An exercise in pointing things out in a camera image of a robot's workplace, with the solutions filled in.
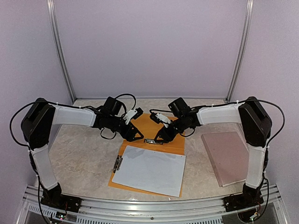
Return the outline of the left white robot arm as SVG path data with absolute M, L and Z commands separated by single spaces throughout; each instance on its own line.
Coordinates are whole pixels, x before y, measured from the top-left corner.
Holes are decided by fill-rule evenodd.
M 46 198 L 53 206 L 62 207 L 65 204 L 65 196 L 54 189 L 58 186 L 58 182 L 48 150 L 52 126 L 76 125 L 100 130 L 109 129 L 113 133 L 119 133 L 129 142 L 143 139 L 143 134 L 131 122 L 142 115 L 142 109 L 131 109 L 119 116 L 123 105 L 121 101 L 112 97 L 108 97 L 104 105 L 97 108 L 62 105 L 43 98 L 38 98 L 32 103 L 21 122 L 21 130 L 31 150 L 40 182 L 46 190 L 49 190 Z

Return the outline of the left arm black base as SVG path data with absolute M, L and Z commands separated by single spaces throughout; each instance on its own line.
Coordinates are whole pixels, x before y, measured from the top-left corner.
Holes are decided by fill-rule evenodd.
M 42 189 L 43 196 L 41 198 L 41 204 L 64 211 L 78 213 L 82 202 L 80 197 L 62 194 L 62 189 L 59 183 L 50 190 L 47 190 L 43 186 Z

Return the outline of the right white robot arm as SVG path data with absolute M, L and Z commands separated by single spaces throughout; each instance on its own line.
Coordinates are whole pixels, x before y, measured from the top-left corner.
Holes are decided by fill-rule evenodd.
M 245 186 L 257 189 L 263 180 L 263 169 L 267 143 L 271 136 L 272 121 L 256 97 L 222 105 L 199 105 L 190 107 L 182 98 L 171 102 L 168 107 L 176 117 L 170 120 L 158 109 L 150 110 L 150 118 L 163 127 L 154 140 L 169 143 L 186 129 L 216 123 L 241 124 L 249 151 L 248 172 Z

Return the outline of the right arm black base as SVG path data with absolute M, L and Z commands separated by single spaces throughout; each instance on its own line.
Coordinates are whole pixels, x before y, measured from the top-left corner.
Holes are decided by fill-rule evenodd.
M 241 210 L 262 204 L 264 202 L 263 196 L 261 193 L 261 187 L 258 186 L 256 189 L 243 185 L 242 193 L 240 194 L 231 194 L 223 198 L 223 203 L 225 206 L 226 212 L 231 212 L 235 210 Z

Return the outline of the white paper sheet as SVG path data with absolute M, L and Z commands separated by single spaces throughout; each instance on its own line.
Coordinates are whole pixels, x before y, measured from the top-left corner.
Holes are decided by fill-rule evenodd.
M 185 155 L 127 146 L 112 182 L 157 194 L 179 197 Z

